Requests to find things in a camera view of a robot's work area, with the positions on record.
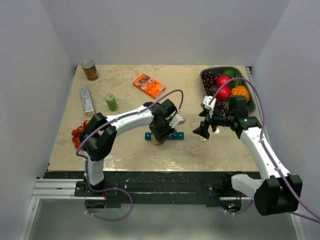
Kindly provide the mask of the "teal weekly pill organizer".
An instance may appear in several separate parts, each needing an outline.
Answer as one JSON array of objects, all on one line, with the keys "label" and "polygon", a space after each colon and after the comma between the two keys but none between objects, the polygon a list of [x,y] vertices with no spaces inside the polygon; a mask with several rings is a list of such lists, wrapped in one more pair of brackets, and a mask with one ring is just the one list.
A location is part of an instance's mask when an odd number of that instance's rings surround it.
[{"label": "teal weekly pill organizer", "polygon": [[[144,134],[144,139],[146,141],[151,141],[150,137],[151,137],[151,132],[146,132]],[[185,135],[183,132],[175,132],[175,140],[172,140],[172,141],[182,141],[184,139],[185,139]]]}]

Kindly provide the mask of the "clear pill bottle yellow capsules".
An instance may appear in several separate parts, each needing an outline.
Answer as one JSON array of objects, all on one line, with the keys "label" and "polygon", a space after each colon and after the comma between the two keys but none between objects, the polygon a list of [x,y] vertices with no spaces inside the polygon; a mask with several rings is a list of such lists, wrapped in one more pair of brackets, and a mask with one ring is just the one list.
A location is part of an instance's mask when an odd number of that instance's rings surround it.
[{"label": "clear pill bottle yellow capsules", "polygon": [[157,146],[162,145],[162,143],[161,143],[160,141],[158,141],[156,138],[152,138],[152,139],[151,139],[151,142],[152,142],[154,145],[157,145]]}]

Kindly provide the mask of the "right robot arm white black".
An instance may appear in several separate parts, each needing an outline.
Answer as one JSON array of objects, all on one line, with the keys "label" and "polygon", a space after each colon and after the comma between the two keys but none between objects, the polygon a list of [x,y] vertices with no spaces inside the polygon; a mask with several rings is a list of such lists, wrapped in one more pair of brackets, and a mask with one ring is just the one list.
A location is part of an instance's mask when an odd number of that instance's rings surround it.
[{"label": "right robot arm white black", "polygon": [[227,126],[249,150],[261,179],[245,173],[235,174],[223,183],[223,192],[230,197],[238,192],[245,194],[262,216],[296,211],[303,186],[300,176],[292,175],[277,158],[262,133],[259,120],[249,116],[244,96],[229,97],[228,110]]}]

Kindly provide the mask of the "orange cardboard box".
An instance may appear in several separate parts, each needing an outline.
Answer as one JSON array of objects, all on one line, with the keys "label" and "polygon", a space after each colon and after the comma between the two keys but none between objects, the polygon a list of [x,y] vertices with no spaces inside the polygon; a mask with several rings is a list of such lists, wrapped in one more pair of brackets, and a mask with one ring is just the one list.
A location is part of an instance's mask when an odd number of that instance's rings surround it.
[{"label": "orange cardboard box", "polygon": [[133,86],[153,99],[157,99],[166,90],[166,87],[163,84],[145,73],[136,78],[133,82]]}]

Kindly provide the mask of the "green cylindrical container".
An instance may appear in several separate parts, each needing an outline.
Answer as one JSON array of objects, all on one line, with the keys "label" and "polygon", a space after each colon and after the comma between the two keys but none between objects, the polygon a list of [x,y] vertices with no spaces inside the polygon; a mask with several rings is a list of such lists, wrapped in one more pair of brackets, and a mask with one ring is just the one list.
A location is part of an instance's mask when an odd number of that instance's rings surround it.
[{"label": "green cylindrical container", "polygon": [[113,93],[107,93],[105,101],[110,111],[115,112],[118,110],[118,104]]}]

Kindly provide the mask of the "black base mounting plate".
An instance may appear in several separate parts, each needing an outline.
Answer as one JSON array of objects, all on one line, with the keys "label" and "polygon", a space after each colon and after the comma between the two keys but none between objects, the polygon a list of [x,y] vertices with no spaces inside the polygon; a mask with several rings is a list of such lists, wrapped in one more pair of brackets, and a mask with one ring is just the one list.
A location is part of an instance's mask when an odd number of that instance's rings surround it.
[{"label": "black base mounting plate", "polygon": [[105,171],[104,181],[91,191],[82,171],[48,171],[45,180],[74,183],[77,198],[106,201],[107,208],[135,205],[204,205],[218,207],[221,201],[244,198],[231,187],[232,172],[225,171]]}]

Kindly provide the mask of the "dark purple grape bunch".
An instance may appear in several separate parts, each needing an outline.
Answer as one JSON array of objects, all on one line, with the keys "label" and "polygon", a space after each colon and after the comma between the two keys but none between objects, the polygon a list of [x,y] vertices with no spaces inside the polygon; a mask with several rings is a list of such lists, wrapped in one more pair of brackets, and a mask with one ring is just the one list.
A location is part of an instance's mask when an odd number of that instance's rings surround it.
[{"label": "dark purple grape bunch", "polygon": [[[213,71],[201,74],[202,83],[207,96],[214,96],[214,94],[216,93],[217,89],[219,88],[217,86],[217,80],[219,77],[220,75]],[[228,108],[222,100],[216,98],[215,110],[219,113],[226,113],[228,111]]]}]

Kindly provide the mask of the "lower red pomegranate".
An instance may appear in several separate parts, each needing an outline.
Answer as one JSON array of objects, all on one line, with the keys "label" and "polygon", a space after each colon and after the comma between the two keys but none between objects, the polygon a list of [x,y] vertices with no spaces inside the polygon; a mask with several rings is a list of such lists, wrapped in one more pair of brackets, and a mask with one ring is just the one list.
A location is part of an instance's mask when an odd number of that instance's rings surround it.
[{"label": "lower red pomegranate", "polygon": [[218,93],[217,98],[221,101],[225,101],[231,95],[231,90],[228,86],[224,86]]}]

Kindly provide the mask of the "red pomegranate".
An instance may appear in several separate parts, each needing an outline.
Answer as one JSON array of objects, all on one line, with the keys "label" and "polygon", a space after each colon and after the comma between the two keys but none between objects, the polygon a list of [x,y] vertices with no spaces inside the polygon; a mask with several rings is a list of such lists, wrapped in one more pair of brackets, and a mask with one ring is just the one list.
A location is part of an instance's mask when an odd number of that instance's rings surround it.
[{"label": "red pomegranate", "polygon": [[230,77],[227,75],[221,75],[216,80],[217,87],[221,87],[224,83],[226,83],[228,80],[230,80]]},{"label": "red pomegranate", "polygon": [[225,101],[231,95],[231,90],[228,86],[224,86],[218,93],[217,98],[221,101]]}]

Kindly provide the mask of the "upper red pomegranate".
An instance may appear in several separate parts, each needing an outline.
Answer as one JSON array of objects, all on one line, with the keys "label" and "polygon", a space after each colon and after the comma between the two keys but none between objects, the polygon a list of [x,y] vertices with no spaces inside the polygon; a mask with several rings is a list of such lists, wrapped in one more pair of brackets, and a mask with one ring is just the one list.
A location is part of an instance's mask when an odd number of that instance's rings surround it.
[{"label": "upper red pomegranate", "polygon": [[230,80],[230,77],[227,75],[221,75],[216,80],[217,87],[221,87],[224,83],[226,83],[228,80]]}]

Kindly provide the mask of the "dark grey fruit tray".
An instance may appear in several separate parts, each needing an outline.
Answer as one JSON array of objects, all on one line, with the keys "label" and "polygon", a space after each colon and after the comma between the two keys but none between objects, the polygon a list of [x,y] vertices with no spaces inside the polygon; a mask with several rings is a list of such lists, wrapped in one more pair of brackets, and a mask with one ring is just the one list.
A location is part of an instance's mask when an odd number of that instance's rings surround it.
[{"label": "dark grey fruit tray", "polygon": [[[203,88],[204,94],[206,95],[205,87],[203,85],[202,77],[201,77],[202,73],[214,72],[214,73],[216,73],[216,74],[218,74],[220,76],[223,76],[223,72],[226,69],[233,69],[236,72],[236,76],[235,76],[236,80],[231,81],[226,86],[228,86],[230,90],[232,90],[232,88],[237,87],[237,86],[245,86],[248,89],[249,93],[250,93],[250,90],[249,90],[246,82],[241,80],[243,75],[242,75],[242,73],[241,73],[241,71],[239,69],[237,69],[235,67],[231,67],[231,66],[220,66],[220,67],[207,68],[207,69],[204,69],[204,70],[202,70],[200,72],[200,81],[201,81],[201,86]],[[228,99],[227,100],[223,100],[223,102],[225,103],[226,107],[228,108],[228,104],[229,104]],[[248,112],[250,114],[252,114],[255,111],[256,105],[255,105],[254,100],[253,100],[253,98],[251,96],[251,93],[250,93],[250,101],[247,102],[246,104],[247,104]]]}]

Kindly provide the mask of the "orange spiky kiwano fruit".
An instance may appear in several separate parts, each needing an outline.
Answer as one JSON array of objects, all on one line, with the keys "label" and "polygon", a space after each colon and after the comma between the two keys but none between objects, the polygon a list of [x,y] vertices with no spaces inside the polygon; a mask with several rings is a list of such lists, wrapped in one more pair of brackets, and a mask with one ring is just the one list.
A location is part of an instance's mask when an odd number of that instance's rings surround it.
[{"label": "orange spiky kiwano fruit", "polygon": [[238,86],[232,88],[231,95],[232,96],[244,96],[247,103],[251,99],[251,95],[250,95],[248,89],[244,85],[238,85]]}]

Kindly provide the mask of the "tin can fruit label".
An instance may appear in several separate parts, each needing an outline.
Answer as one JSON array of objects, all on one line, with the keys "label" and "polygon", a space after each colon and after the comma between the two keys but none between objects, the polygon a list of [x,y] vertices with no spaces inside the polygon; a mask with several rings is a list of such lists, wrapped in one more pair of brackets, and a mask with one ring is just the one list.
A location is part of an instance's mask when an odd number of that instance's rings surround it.
[{"label": "tin can fruit label", "polygon": [[81,67],[88,80],[94,81],[99,77],[96,65],[92,59],[86,59],[81,63]]}]

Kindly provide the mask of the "aluminium frame rail right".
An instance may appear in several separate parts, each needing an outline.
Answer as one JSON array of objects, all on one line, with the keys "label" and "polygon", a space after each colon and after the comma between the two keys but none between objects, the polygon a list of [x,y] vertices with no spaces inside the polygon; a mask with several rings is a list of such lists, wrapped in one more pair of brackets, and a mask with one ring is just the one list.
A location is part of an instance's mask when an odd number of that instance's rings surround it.
[{"label": "aluminium frame rail right", "polygon": [[260,98],[257,96],[257,93],[256,93],[257,89],[253,79],[252,66],[245,66],[244,68],[247,75],[247,79],[251,83],[251,85],[248,88],[252,92],[252,98],[253,98],[253,101],[255,102],[255,108],[256,108],[255,113],[259,115],[260,122],[263,125],[263,123],[265,123],[264,111],[262,110]]}]

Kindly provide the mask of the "aluminium frame rail front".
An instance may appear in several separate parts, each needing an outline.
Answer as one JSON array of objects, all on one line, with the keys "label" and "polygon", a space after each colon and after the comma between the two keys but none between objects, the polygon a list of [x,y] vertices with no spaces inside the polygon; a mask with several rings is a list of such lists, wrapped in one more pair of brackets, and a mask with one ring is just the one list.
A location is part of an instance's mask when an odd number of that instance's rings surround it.
[{"label": "aluminium frame rail front", "polygon": [[37,179],[31,193],[31,200],[19,235],[20,240],[30,237],[40,200],[103,200],[102,196],[76,196],[79,179]]}]

